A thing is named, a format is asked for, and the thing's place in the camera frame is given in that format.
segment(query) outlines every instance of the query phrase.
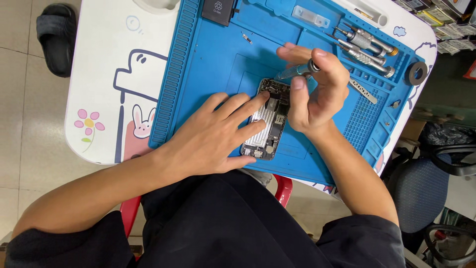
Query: tiled floor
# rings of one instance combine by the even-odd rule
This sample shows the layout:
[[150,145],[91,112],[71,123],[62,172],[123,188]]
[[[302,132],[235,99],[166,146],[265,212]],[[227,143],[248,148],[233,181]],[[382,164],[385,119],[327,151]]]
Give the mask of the tiled floor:
[[[0,1],[0,23],[8,25],[0,29],[0,238],[38,197],[106,167],[82,160],[65,142],[69,79],[49,72],[36,39],[36,17],[53,2],[80,10],[80,0]],[[139,211],[136,236],[145,222]],[[344,204],[297,182],[288,211],[317,235],[325,222],[350,215]]]

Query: pink flower drawing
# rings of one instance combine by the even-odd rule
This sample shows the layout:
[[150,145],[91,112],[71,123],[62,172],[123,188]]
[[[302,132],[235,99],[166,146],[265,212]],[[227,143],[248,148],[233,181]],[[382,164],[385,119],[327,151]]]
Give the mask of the pink flower drawing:
[[96,133],[96,129],[100,130],[100,131],[103,131],[105,129],[105,127],[101,122],[95,122],[94,123],[94,120],[97,120],[99,118],[99,113],[98,112],[92,112],[89,115],[89,118],[88,118],[88,112],[84,109],[79,109],[78,110],[78,116],[82,120],[75,121],[74,126],[77,127],[77,128],[86,127],[86,129],[84,130],[84,134],[86,134],[86,136],[90,136],[92,134],[92,137],[90,139],[88,137],[85,137],[85,138],[81,139],[81,141],[89,143],[86,150],[83,151],[83,153],[84,153],[85,151],[87,151],[89,149],[89,147],[91,147],[91,144],[94,141],[94,134]]

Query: phone logic board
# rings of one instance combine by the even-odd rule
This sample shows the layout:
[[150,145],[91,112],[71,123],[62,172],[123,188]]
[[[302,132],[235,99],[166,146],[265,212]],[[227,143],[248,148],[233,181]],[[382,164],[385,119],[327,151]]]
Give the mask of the phone logic board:
[[269,91],[269,100],[250,118],[249,123],[263,119],[266,128],[249,138],[241,147],[242,155],[272,160],[278,149],[288,118],[290,86],[272,79],[263,79],[258,93]]

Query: hand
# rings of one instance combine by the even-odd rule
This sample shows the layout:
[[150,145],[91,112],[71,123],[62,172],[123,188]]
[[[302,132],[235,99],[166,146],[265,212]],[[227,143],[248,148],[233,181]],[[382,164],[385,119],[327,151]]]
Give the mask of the hand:
[[309,95],[307,81],[299,76],[291,81],[288,121],[291,127],[306,136],[327,125],[342,108],[349,95],[349,72],[339,59],[322,49],[307,49],[287,42],[276,50],[283,60],[293,64],[306,64],[310,58],[321,68],[313,75],[317,88]]
[[247,139],[265,129],[263,120],[252,122],[238,129],[244,120],[254,114],[269,99],[265,91],[253,100],[244,93],[231,98],[226,93],[213,94],[198,109],[170,141],[161,150],[172,157],[171,165],[177,170],[181,179],[191,175],[225,173],[256,162],[251,156],[228,157]]

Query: blue silicone repair mat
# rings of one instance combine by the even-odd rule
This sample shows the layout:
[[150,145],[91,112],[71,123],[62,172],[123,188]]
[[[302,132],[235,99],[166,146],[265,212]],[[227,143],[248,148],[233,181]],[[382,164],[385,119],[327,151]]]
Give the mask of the blue silicone repair mat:
[[[183,0],[181,3],[158,112],[149,138],[151,148],[168,141],[213,93],[234,95],[244,92],[255,96],[263,78],[273,78],[285,69],[286,62],[278,58],[275,51],[289,41],[334,53],[349,69],[351,77],[378,99],[377,104],[372,104],[350,88],[344,107],[334,116],[339,130],[369,164],[375,166],[404,107],[392,108],[390,105],[398,100],[405,103],[411,91],[411,86],[403,81],[404,73],[409,64],[423,59],[415,56],[409,47],[330,0],[235,0],[239,13],[234,13],[228,27],[202,18],[202,4],[203,0]],[[292,17],[296,5],[330,19],[330,27],[316,27]],[[332,34],[335,26],[349,30],[344,22],[361,27],[399,48],[398,55],[387,56],[386,65],[396,69],[393,77],[380,76],[366,65],[351,60],[346,52],[333,44],[334,40],[325,33]],[[252,44],[242,37],[242,32],[252,40]],[[313,89],[316,82],[312,80],[310,83],[309,88]],[[239,148],[231,154],[238,155]],[[334,185],[311,142],[288,124],[275,158],[258,160],[248,168]]]

